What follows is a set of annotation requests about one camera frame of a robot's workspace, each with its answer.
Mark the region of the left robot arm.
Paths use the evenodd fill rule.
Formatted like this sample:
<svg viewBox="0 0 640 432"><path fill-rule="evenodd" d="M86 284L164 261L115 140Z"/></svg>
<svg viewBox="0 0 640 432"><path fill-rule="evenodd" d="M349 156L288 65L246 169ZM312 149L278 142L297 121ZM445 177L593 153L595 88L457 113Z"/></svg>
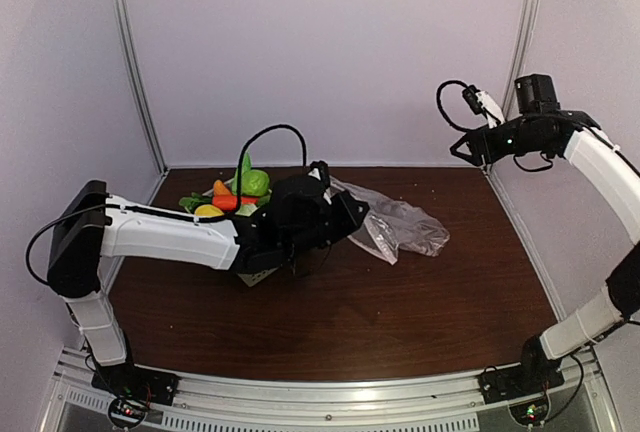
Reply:
<svg viewBox="0 0 640 432"><path fill-rule="evenodd" d="M141 257L197 264L215 271L260 275L309 250L330 247L359 230L367 202L348 191L331 192L315 168L279 180L269 201L248 216L197 217L144 206L89 181L51 231L42 284L63 298L106 381L123 396L137 394L144 376L98 274L105 258Z"/></svg>

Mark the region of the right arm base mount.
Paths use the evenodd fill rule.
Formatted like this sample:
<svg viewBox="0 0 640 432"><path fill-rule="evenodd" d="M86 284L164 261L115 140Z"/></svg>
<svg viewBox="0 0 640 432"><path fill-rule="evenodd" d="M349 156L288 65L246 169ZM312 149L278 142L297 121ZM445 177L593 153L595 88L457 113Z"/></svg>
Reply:
<svg viewBox="0 0 640 432"><path fill-rule="evenodd" d="M524 343L518 364L489 366L477 377L484 402L509 401L559 387L565 383L560 365L560 359L545 355L540 337L533 336Z"/></svg>

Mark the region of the clear zip top bag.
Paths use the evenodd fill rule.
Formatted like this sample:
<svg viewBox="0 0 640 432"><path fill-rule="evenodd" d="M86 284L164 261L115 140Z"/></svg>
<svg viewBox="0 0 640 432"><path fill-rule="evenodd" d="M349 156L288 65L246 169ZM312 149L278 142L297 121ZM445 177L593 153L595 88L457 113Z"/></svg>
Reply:
<svg viewBox="0 0 640 432"><path fill-rule="evenodd" d="M450 240L442 223L422 208L361 186L331 178L334 194L348 191L356 200L369 205L362 226L348 239L373 257L395 265L399 251L426 257L438 256Z"/></svg>

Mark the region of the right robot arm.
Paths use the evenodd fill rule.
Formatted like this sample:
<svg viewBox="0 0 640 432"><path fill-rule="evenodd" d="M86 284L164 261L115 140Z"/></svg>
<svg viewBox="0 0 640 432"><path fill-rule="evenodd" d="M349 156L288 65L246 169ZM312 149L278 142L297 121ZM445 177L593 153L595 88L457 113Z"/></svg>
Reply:
<svg viewBox="0 0 640 432"><path fill-rule="evenodd" d="M566 229L575 234L580 225L592 229L584 244L591 248L609 244L594 227L604 219L605 227L625 243L617 248L621 260L605 274L594 297L566 318L525 342L521 364L512 382L519 392L535 392L560 362L586 345L595 344L626 325L639 311L639 171L588 113L563 107L553 80L544 74L523 76L515 81L518 112L508 118L502 108L479 87L453 80L462 100L483 125L471 128L454 124L461 136L450 152L481 169L510 158L539 156L549 170L562 159L579 172L600 196L605 212L581 208L579 218Z"/></svg>

